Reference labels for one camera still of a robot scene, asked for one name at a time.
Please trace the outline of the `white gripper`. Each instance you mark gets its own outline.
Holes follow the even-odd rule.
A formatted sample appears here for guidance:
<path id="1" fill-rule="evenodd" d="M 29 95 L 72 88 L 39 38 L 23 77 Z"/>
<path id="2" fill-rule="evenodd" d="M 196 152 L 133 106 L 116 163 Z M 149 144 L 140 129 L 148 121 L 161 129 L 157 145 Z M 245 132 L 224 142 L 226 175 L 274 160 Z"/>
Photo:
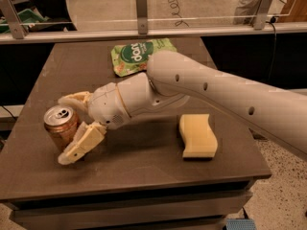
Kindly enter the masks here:
<path id="1" fill-rule="evenodd" d="M 105 139 L 106 127 L 117 129 L 130 121 L 130 115 L 124 108 L 119 89 L 114 82 L 96 89 L 93 94 L 82 91 L 62 96 L 58 99 L 58 104 L 83 112 L 88 111 L 88 115 L 97 121 L 90 125 L 86 122 L 79 125 L 73 141 L 58 158 L 61 165 L 75 163 L 97 147 Z"/>

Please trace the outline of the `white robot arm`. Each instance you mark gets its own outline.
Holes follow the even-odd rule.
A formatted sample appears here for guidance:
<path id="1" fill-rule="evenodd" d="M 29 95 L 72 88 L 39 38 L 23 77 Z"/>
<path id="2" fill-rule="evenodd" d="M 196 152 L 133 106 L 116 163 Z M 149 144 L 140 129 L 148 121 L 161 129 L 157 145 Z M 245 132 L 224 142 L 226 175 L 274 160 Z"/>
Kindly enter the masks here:
<path id="1" fill-rule="evenodd" d="M 116 129 L 142 113 L 177 107 L 190 97 L 202 100 L 273 140 L 292 154 L 307 157 L 307 97 L 202 65 L 177 52 L 150 56 L 147 71 L 90 93 L 63 96 L 94 121 Z"/>

